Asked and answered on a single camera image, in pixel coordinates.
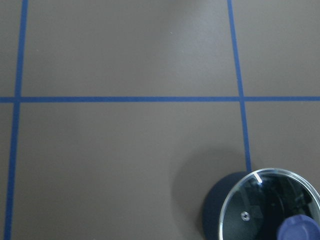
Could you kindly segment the brown table mat blue grid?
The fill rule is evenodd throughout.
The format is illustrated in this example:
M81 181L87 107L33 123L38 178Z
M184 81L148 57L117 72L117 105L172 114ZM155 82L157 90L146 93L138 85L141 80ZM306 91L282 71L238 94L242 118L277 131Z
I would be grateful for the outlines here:
M1 239L202 240L262 168L320 187L319 1L1 1Z

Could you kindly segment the glass lid purple knob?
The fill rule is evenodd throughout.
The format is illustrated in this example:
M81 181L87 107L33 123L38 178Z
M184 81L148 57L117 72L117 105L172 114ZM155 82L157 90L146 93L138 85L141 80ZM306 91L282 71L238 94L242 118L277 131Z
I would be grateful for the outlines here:
M320 222L317 190L286 169L255 170L227 194L219 216L218 239L275 240L283 222L298 215Z

